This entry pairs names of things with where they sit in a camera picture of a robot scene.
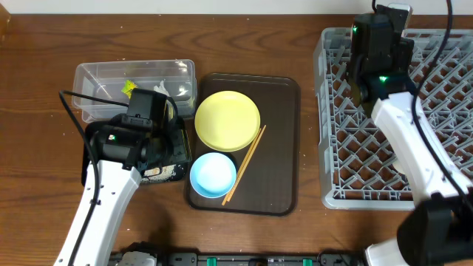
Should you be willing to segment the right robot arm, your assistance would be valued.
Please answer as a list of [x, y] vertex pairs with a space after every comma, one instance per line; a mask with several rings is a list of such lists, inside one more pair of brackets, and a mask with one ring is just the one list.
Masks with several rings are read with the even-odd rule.
[[367, 265], [444, 265], [472, 257], [472, 181], [452, 162], [409, 76], [409, 5], [373, 4], [351, 29], [347, 80], [354, 100], [389, 141], [414, 200], [394, 239], [369, 246]]

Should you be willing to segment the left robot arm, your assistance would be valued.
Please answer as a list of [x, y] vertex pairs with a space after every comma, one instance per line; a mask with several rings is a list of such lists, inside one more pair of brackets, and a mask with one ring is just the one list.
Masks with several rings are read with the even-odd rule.
[[56, 265], [106, 265], [145, 173], [153, 172], [153, 183], [174, 181], [167, 169], [191, 162], [185, 124], [170, 96], [133, 89], [125, 107], [110, 120], [77, 127], [84, 192]]

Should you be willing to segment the pale green cup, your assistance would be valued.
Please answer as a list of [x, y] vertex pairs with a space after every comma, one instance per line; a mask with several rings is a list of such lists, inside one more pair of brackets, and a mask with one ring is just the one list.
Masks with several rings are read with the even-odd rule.
[[393, 160], [392, 166], [399, 174], [405, 175], [405, 171], [403, 170], [402, 165], [400, 161], [398, 160], [398, 158]]

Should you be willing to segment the green snack wrapper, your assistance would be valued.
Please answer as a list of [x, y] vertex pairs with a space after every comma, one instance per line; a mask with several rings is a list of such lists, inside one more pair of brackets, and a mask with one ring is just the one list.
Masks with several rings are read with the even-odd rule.
[[125, 94], [128, 97], [128, 99], [130, 99], [132, 96], [132, 91], [136, 88], [138, 88], [137, 84], [135, 84], [131, 80], [126, 80], [121, 92]]

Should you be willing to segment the light blue bowl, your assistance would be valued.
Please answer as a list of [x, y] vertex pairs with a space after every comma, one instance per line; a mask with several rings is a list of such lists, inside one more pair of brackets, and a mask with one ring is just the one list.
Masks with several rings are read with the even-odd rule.
[[191, 187], [202, 197], [225, 196], [234, 186], [237, 170], [233, 161], [218, 152], [198, 157], [190, 170]]

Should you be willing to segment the white tissue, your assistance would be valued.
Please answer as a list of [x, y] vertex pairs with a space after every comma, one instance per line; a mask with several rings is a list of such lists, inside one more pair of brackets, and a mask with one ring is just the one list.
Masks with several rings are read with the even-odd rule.
[[155, 92], [159, 92], [161, 94], [164, 94], [166, 95], [167, 97], [170, 96], [169, 92], [166, 90], [166, 88], [164, 87], [164, 80], [162, 80], [158, 85], [154, 86], [153, 90]]

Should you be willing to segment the rice leftovers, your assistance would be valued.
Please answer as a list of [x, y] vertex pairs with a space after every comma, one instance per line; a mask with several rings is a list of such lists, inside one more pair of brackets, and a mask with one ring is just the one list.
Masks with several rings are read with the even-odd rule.
[[174, 170], [175, 165], [162, 168], [153, 168], [146, 170], [143, 175], [142, 183], [165, 183], [172, 181], [177, 176]]

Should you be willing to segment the yellow plate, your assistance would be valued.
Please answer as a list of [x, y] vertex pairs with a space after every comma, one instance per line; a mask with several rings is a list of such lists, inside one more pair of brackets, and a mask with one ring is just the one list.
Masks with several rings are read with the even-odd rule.
[[241, 92], [216, 92], [203, 100], [194, 118], [199, 139], [217, 151], [238, 151], [249, 145], [260, 129], [257, 105]]

